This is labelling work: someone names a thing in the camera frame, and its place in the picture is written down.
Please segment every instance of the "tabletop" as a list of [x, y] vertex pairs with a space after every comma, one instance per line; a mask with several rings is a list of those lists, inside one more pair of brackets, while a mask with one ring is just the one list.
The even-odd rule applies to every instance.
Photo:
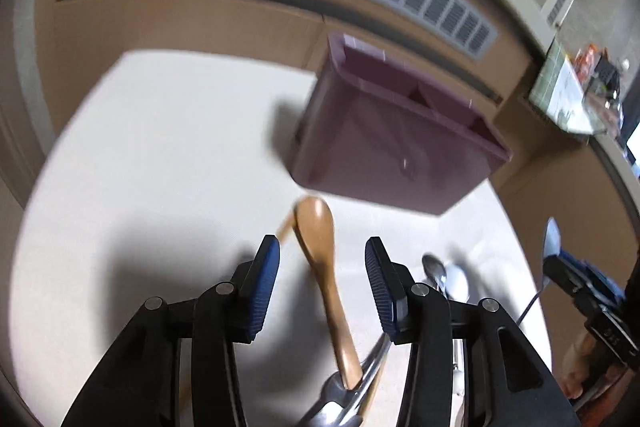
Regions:
[[[10, 289], [20, 394], [60, 425], [118, 332], [149, 296], [195, 298], [228, 279], [305, 194], [286, 163], [315, 76], [237, 57], [144, 50], [124, 55], [85, 99], [26, 209]], [[379, 235], [393, 261], [455, 261], [471, 302], [512, 317], [535, 293], [489, 182], [442, 216], [324, 194], [335, 219], [340, 296], [362, 359], [381, 332], [364, 267]], [[550, 366], [539, 305], [522, 329]], [[408, 346], [392, 346], [370, 427], [396, 423]], [[297, 243], [282, 245], [264, 329], [237, 345], [248, 424], [293, 425], [335, 369], [317, 285]]]

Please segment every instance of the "purple plastic bin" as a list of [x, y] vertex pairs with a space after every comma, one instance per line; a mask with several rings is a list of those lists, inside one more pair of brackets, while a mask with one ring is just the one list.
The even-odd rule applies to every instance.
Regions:
[[347, 35], [329, 37], [296, 136], [303, 187], [430, 214], [511, 159], [470, 100]]

